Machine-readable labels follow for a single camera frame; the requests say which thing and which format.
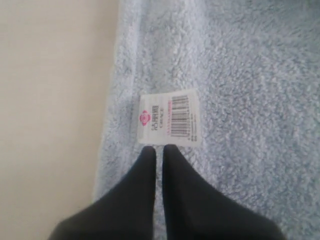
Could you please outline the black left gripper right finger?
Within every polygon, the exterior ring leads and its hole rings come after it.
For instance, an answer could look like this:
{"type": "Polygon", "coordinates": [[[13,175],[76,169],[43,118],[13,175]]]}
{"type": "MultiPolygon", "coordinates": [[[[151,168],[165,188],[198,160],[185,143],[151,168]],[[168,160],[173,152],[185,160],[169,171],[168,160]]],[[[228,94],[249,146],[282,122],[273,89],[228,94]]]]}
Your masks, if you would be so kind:
{"type": "Polygon", "coordinates": [[[283,240],[268,218],[206,182],[178,147],[163,148],[162,197],[169,240],[283,240]]]}

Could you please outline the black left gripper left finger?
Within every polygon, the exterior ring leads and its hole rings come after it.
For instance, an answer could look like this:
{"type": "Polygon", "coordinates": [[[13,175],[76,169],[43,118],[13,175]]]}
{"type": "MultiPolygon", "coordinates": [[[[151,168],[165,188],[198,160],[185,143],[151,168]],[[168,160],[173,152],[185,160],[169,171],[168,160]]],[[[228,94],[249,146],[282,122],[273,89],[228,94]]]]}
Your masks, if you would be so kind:
{"type": "Polygon", "coordinates": [[[124,178],[98,201],[63,220],[51,240],[151,240],[156,151],[145,146],[124,178]]]}

